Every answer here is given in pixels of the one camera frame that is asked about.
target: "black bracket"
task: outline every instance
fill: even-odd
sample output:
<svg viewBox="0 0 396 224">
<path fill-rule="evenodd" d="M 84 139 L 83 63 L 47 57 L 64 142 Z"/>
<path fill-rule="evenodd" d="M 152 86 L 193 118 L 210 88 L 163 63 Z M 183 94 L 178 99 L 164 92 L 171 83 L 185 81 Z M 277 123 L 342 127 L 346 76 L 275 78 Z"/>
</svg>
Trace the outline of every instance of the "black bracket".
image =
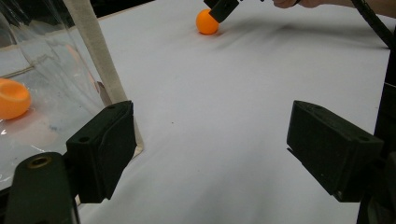
<svg viewBox="0 0 396 224">
<path fill-rule="evenodd" d="M 210 7 L 209 14 L 221 23 L 227 19 L 233 10 L 239 5 L 238 0 L 204 0 L 204 3 Z"/>
<path fill-rule="evenodd" d="M 0 193 L 5 223 L 79 223 L 77 195 L 82 203 L 110 199 L 136 148 L 132 102 L 103 109 L 66 145 L 63 156 L 46 152 L 17 166 L 12 186 Z"/>
<path fill-rule="evenodd" d="M 329 194 L 361 202 L 358 223 L 396 221 L 396 152 L 382 158 L 381 139 L 322 106 L 295 101 L 287 142 Z"/>
</svg>

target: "white table surface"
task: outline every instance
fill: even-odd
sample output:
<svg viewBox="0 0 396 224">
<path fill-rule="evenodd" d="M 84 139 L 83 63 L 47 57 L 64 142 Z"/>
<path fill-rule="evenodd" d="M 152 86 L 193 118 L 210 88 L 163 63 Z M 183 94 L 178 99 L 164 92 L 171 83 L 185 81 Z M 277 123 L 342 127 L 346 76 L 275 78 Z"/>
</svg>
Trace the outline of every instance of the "white table surface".
<svg viewBox="0 0 396 224">
<path fill-rule="evenodd" d="M 204 8 L 155 1 L 101 21 L 145 151 L 82 223 L 355 223 L 359 205 L 286 150 L 290 112 L 307 101 L 372 133 L 389 51 L 352 8 L 244 1 L 200 35 Z"/>
</svg>

